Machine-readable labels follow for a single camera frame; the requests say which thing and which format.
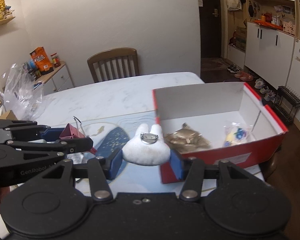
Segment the door lock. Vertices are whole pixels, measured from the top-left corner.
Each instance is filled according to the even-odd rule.
[[[215,17],[218,17],[218,16],[219,16],[219,14],[218,14],[218,9],[215,9],[215,10],[214,10],[213,15],[214,15]]]

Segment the dining table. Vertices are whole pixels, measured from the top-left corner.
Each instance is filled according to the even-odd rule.
[[[73,117],[81,122],[87,136],[100,143],[105,134],[113,129],[121,129],[126,138],[132,138],[137,127],[145,122],[155,124],[152,90],[200,84],[203,81],[194,73],[163,73],[143,75],[94,83],[53,93],[44,97],[44,111],[35,120],[50,127],[75,126]],[[118,192],[151,193],[175,192],[179,195],[183,182],[162,184],[159,166],[139,166],[125,163],[113,181],[109,181],[114,195]],[[258,165],[246,168],[248,172],[263,179]],[[76,188],[84,195],[90,195],[88,179],[76,183]],[[216,188],[215,179],[205,179],[202,196]],[[0,237],[7,234],[0,219]]]

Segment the jar with red lid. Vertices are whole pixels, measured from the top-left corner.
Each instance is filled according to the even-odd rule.
[[[58,56],[57,53],[52,54],[51,59],[52,59],[52,63],[54,65],[54,67],[60,67],[61,66],[59,56]]]

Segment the open shoe box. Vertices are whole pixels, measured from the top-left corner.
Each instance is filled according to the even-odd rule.
[[[244,82],[223,82],[167,87],[153,90],[156,122],[163,133],[173,133],[186,122],[211,144],[206,150],[183,154],[206,164],[229,160],[242,168],[267,161],[288,131],[269,106]],[[247,143],[222,147],[226,125],[251,127]],[[169,163],[160,167],[162,183],[177,182]]]

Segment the orange pouch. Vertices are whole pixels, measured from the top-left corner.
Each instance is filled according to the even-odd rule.
[[[33,52],[30,53],[30,56],[32,57],[40,72],[48,73],[50,72],[50,69],[53,70],[53,65],[50,62],[43,47],[37,47]]]

